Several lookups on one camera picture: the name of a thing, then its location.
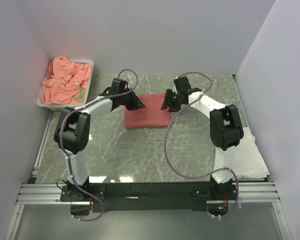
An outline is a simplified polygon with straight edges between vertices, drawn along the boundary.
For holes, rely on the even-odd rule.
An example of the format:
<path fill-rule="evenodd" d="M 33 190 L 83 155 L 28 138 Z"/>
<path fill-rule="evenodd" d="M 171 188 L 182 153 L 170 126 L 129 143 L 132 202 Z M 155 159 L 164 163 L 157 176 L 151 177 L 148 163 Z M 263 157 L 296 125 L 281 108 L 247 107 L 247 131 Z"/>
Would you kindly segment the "aluminium rail frame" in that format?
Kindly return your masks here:
<path fill-rule="evenodd" d="M 209 182 L 213 160 L 88 159 L 92 183 Z M 88 240 L 290 240 L 277 188 L 264 178 L 240 178 L 228 215 L 191 209 L 92 212 L 86 221 L 72 218 L 60 196 L 67 167 L 63 160 L 42 160 L 34 182 L 21 185 L 7 239 Z"/>

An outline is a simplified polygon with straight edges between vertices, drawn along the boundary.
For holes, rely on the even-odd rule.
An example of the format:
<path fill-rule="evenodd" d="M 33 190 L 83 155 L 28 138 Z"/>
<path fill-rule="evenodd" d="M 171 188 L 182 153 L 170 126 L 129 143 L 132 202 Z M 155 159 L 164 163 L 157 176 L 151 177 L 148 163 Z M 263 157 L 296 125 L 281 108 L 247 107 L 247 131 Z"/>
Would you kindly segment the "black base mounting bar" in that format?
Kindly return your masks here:
<path fill-rule="evenodd" d="M 87 202 L 94 213 L 101 211 L 193 210 L 206 211 L 208 201 L 235 200 L 236 186 L 231 182 L 217 184 L 194 182 L 119 182 L 88 183 L 84 192 L 73 184 L 63 186 L 60 201 L 71 203 L 75 215 L 87 215 Z"/>

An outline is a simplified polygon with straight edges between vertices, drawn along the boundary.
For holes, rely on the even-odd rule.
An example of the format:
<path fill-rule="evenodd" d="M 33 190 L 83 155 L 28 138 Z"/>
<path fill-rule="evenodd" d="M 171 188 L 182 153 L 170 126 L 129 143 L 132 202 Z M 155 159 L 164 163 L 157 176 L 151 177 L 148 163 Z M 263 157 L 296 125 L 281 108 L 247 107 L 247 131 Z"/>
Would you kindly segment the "red t-shirt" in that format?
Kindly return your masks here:
<path fill-rule="evenodd" d="M 165 94 L 144 94 L 138 98 L 145 108 L 129 111 L 124 108 L 124 125 L 126 129 L 168 127 L 171 121 L 168 109 L 161 110 Z"/>

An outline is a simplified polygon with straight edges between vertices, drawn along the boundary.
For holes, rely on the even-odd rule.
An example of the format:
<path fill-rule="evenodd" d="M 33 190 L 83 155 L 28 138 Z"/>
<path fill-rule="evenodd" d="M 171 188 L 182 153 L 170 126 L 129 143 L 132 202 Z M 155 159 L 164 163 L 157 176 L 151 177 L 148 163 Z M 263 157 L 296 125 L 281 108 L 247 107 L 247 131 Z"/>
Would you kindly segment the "tan t-shirt in basket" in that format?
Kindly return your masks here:
<path fill-rule="evenodd" d="M 74 104 L 82 104 L 85 99 L 86 92 L 87 89 L 81 87 L 80 90 L 72 98 Z"/>

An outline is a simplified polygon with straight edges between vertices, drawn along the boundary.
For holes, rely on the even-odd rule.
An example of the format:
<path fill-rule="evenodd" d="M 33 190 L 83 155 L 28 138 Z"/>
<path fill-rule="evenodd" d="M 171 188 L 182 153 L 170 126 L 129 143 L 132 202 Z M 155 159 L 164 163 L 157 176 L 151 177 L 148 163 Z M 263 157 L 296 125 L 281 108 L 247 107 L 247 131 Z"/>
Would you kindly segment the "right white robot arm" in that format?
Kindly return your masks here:
<path fill-rule="evenodd" d="M 214 170 L 209 173 L 216 182 L 209 187 L 212 198 L 220 200 L 227 194 L 224 185 L 235 176 L 232 171 L 234 153 L 244 137 L 244 130 L 236 105 L 225 105 L 206 95 L 207 90 L 193 88 L 185 74 L 176 77 L 174 89 L 165 91 L 161 110 L 179 114 L 192 107 L 209 118 L 209 135 L 215 146 Z"/>

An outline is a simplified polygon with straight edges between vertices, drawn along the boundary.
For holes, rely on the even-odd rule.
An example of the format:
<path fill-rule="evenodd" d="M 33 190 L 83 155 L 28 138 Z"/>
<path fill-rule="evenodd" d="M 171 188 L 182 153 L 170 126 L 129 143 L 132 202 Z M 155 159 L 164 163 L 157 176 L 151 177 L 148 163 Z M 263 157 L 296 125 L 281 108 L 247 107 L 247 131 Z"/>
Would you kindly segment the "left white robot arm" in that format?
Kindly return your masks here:
<path fill-rule="evenodd" d="M 80 107 L 65 107 L 59 117 L 54 133 L 54 141 L 62 150 L 67 163 L 67 187 L 78 201 L 86 200 L 92 193 L 89 176 L 85 167 L 84 149 L 89 142 L 93 120 L 124 106 L 128 111 L 144 109 L 133 88 L 121 78 L 114 78 L 94 100 Z"/>

